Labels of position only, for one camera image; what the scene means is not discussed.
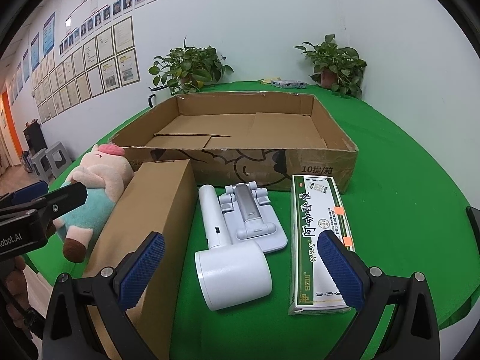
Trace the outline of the person's left hand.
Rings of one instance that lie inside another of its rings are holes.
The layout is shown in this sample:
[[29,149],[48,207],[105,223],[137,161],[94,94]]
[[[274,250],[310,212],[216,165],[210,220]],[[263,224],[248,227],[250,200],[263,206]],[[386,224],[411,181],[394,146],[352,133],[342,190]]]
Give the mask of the person's left hand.
[[[24,276],[25,261],[21,256],[14,258],[15,267],[13,271],[3,281],[11,295],[17,300],[24,310],[29,308],[28,286]],[[32,339],[32,334],[24,325],[23,316],[11,304],[7,305],[7,312],[13,320],[17,328],[21,328],[29,340]]]

